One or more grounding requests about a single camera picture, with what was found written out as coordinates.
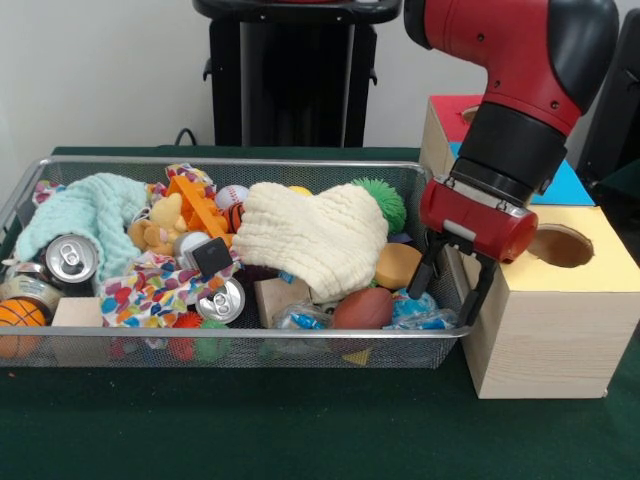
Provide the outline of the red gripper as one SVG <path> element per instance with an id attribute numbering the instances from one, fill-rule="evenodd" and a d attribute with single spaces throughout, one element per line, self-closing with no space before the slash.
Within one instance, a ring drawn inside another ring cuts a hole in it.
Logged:
<path id="1" fill-rule="evenodd" d="M 466 241 L 473 252 L 486 256 L 461 259 L 464 272 L 470 262 L 479 266 L 476 283 L 469 286 L 458 312 L 460 325 L 472 327 L 491 289 L 498 262 L 510 263 L 528 248 L 538 216 L 451 176 L 440 175 L 427 182 L 420 219 L 429 229 Z M 441 240 L 428 243 L 406 287 L 411 299 L 419 299 L 431 280 L 439 276 L 438 258 L 443 249 Z"/>

